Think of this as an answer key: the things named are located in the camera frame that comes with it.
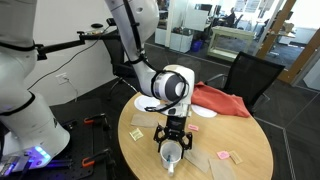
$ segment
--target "white cup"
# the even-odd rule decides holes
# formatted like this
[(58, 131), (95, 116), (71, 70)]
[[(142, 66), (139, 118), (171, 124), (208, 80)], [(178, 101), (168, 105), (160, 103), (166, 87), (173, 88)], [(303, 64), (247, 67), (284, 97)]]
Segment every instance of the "white cup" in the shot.
[(161, 146), (160, 155), (162, 166), (168, 169), (169, 176), (173, 176), (174, 168), (181, 159), (181, 153), (181, 147), (173, 141), (168, 141)]

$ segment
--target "wooden table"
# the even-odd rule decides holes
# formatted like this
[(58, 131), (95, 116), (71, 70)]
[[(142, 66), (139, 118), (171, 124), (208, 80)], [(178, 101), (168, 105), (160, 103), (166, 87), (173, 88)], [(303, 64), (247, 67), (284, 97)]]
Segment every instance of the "wooden table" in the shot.
[[(141, 112), (134, 106), (134, 100), (140, 96), (137, 93), (128, 101), (122, 110), (118, 135), (123, 156), (138, 179), (213, 179), (211, 170), (203, 173), (196, 166), (183, 158), (175, 168), (173, 177), (167, 175), (162, 167), (158, 144), (153, 140), (155, 128), (138, 127), (143, 137), (134, 141), (129, 132), (137, 128), (130, 122), (135, 113), (145, 113), (147, 116), (159, 118), (165, 122), (166, 116), (159, 113)], [(241, 118), (235, 116), (217, 115), (204, 118), (192, 112), (186, 124), (199, 126), (199, 131), (193, 131), (193, 142), (202, 151), (218, 159), (216, 152), (235, 150), (243, 162), (236, 165), (228, 158), (229, 164), (238, 180), (271, 179), (273, 172), (273, 157), (269, 142), (252, 117)]]

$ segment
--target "orange object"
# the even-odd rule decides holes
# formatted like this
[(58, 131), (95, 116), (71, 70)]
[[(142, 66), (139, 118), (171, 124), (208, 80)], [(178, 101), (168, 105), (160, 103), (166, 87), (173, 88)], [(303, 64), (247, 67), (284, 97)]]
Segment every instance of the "orange object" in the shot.
[(88, 118), (86, 118), (86, 119), (83, 120), (83, 122), (84, 122), (85, 124), (92, 124), (92, 123), (94, 123), (94, 120), (93, 120), (93, 119), (88, 119)]
[(211, 109), (219, 114), (249, 117), (250, 113), (241, 97), (226, 94), (199, 82), (194, 86), (191, 103)]
[(86, 162), (88, 159), (89, 158), (84, 158), (82, 160), (82, 167), (89, 167), (89, 166), (94, 165), (94, 160)]

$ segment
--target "chair back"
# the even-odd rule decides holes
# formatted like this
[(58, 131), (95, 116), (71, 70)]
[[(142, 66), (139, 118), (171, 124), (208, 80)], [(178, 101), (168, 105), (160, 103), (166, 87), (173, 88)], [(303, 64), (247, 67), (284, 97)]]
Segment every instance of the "chair back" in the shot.
[(245, 105), (253, 107), (285, 66), (268, 62), (239, 52), (228, 73), (223, 90), (243, 98)]
[(241, 20), (243, 14), (240, 15), (240, 17), (233, 23), (233, 28), (237, 28), (238, 27), (238, 23)]
[(113, 74), (119, 77), (136, 77), (130, 62), (125, 62), (125, 51), (120, 35), (113, 31), (110, 38), (103, 40), (110, 55)]

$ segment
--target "yellow sticky note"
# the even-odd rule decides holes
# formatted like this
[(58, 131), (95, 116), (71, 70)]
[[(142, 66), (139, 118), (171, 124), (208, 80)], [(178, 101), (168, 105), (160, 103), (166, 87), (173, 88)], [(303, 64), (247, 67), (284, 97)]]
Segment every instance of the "yellow sticky note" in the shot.
[(135, 141), (137, 141), (138, 139), (142, 138), (142, 136), (143, 136), (143, 134), (142, 134), (142, 132), (140, 131), (139, 128), (131, 131), (129, 134), (131, 135), (131, 137), (132, 137), (133, 140), (135, 140)]

